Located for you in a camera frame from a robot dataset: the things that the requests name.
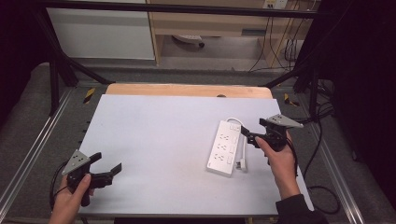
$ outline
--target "power strip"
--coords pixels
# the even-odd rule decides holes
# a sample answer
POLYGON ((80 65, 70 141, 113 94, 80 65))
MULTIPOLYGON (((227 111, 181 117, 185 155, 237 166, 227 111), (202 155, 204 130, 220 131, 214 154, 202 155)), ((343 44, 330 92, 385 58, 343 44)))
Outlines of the power strip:
POLYGON ((240 124, 220 121, 209 162, 206 166, 208 171, 227 177, 231 176, 240 133, 240 124))

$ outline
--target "white cabinet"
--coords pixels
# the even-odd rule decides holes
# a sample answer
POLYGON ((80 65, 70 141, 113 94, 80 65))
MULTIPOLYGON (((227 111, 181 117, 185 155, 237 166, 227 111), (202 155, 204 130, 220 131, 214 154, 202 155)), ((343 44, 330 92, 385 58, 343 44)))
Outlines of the white cabinet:
MULTIPOLYGON (((144 0, 101 0, 145 3, 144 0)), ((48 8, 64 52, 73 58, 154 60, 147 12, 48 8)))

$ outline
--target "hand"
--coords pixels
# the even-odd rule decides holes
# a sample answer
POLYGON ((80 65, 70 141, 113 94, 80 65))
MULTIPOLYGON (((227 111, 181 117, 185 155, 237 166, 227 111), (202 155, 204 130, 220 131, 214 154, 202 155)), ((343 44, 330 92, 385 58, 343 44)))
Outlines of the hand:
POLYGON ((71 224, 74 223, 81 199, 84 192, 91 183, 91 175, 85 175, 79 183, 74 193, 71 193, 67 186, 67 176, 62 179, 60 189, 62 189, 55 201, 49 224, 71 224))
POLYGON ((283 150, 276 152, 262 138, 256 137, 255 140, 265 156, 268 157, 280 198, 283 200, 300 194, 294 171, 294 157, 290 147, 285 145, 283 150))

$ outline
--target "white table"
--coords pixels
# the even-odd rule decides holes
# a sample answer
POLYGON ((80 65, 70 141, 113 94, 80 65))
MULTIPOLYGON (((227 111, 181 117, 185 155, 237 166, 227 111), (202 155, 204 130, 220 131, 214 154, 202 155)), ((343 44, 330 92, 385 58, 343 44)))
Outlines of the white table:
MULTIPOLYGON (((263 133, 259 118, 278 114, 276 100, 159 95, 103 95, 80 151, 103 158, 93 173, 122 162, 113 185, 97 189, 83 216, 256 217, 276 214, 278 190, 260 149, 247 145, 248 172, 231 177, 206 164, 221 119, 263 133)), ((241 157, 242 141, 235 160, 241 157)), ((297 178, 313 209, 306 186, 297 178)))

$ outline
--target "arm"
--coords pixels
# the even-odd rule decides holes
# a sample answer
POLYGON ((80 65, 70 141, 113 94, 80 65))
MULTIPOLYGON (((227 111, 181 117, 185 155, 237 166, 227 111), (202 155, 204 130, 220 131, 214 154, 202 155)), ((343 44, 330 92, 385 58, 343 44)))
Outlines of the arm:
POLYGON ((91 183, 91 175, 85 175, 79 183, 74 193, 71 193, 67 186, 66 175, 62 179, 60 189, 56 197, 55 206, 49 219, 49 224, 71 224, 74 223, 81 199, 84 192, 91 183))
POLYGON ((297 185, 294 171, 294 157, 289 146, 275 152, 265 140, 256 137, 257 144, 268 157, 271 170, 279 189, 280 202, 276 203, 278 223, 328 223, 319 211, 310 211, 297 185))

